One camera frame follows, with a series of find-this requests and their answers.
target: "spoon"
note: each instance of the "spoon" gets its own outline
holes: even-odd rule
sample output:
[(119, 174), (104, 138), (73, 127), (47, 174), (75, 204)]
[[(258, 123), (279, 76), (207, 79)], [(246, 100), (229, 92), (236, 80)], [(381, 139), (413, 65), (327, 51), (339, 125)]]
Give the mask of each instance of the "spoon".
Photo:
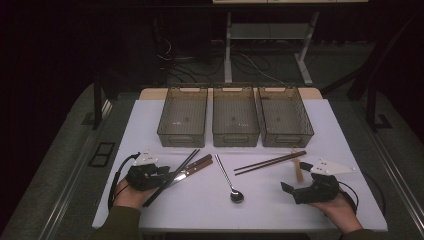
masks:
[(231, 181), (228, 178), (227, 173), (225, 172), (224, 166), (222, 166), (221, 159), (219, 159), (218, 154), (215, 154), (215, 158), (216, 158), (216, 161), (218, 162), (219, 166), (221, 167), (221, 170), (224, 173), (224, 176), (227, 179), (228, 184), (230, 185), (230, 188), (231, 188), (231, 195), (230, 195), (231, 201), (233, 201), (234, 203), (241, 203), (241, 202), (243, 202), (243, 200), (244, 200), (243, 194), (233, 188), (233, 185), (231, 184)]

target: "utensil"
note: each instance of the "utensil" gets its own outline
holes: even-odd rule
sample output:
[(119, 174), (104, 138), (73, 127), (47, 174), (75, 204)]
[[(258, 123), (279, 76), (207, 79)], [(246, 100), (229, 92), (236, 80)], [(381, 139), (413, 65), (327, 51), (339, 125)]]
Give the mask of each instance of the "utensil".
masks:
[(271, 166), (271, 165), (276, 164), (276, 163), (280, 163), (280, 162), (290, 160), (292, 158), (300, 157), (300, 156), (303, 156), (305, 154), (306, 154), (306, 151), (296, 152), (296, 153), (292, 153), (292, 154), (289, 154), (289, 155), (286, 155), (286, 156), (282, 156), (282, 157), (274, 158), (274, 159), (271, 159), (271, 160), (255, 163), (255, 164), (244, 166), (244, 167), (241, 167), (241, 168), (236, 168), (236, 169), (234, 169), (234, 171), (239, 171), (239, 170), (242, 170), (242, 169), (254, 167), (254, 168), (251, 168), (249, 170), (238, 172), (235, 175), (237, 176), (237, 175), (240, 175), (240, 174), (251, 172), (251, 171), (254, 171), (254, 170), (257, 170), (257, 169), (261, 169), (261, 168), (264, 168), (264, 167), (267, 167), (267, 166)]
[(180, 173), (185, 166), (187, 166), (187, 164), (191, 161), (191, 159), (194, 158), (194, 156), (196, 156), (196, 154), (200, 151), (200, 149), (195, 149), (190, 156), (188, 156), (188, 158), (186, 160), (184, 160), (184, 162), (177, 168), (177, 170), (174, 172), (174, 176), (173, 178), (171, 178), (170, 180), (165, 181), (164, 184), (162, 184), (162, 186), (160, 186), (158, 188), (158, 190), (156, 190), (156, 192), (154, 192), (152, 194), (152, 196), (150, 196), (149, 199), (147, 199), (146, 202), (143, 203), (143, 207), (149, 207), (150, 204), (152, 204), (152, 202), (159, 196), (159, 194), (161, 194), (163, 192), (163, 190), (165, 190), (167, 187), (169, 187), (169, 185), (172, 183), (172, 181), (174, 181), (175, 177), (178, 175), (178, 173)]
[(216, 161), (219, 164), (219, 167), (221, 167), (222, 173), (224, 173), (224, 176), (227, 179), (228, 184), (230, 185), (230, 188), (231, 188), (231, 195), (230, 195), (231, 201), (233, 201), (234, 203), (241, 203), (241, 202), (243, 202), (243, 200), (244, 200), (243, 194), (240, 191), (237, 191), (237, 190), (235, 190), (233, 188), (233, 185), (231, 184), (231, 181), (228, 178), (227, 173), (225, 172), (224, 166), (222, 165), (221, 159), (219, 159), (218, 154), (215, 154), (215, 158), (216, 158)]

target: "knife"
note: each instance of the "knife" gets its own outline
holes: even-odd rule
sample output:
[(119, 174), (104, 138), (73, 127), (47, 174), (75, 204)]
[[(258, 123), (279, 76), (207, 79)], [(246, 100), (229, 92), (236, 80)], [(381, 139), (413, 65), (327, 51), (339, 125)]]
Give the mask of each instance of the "knife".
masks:
[(169, 185), (172, 186), (177, 182), (193, 175), (201, 169), (211, 165), (213, 163), (212, 156), (210, 154), (202, 157), (201, 159), (187, 165), (175, 178), (174, 181)]

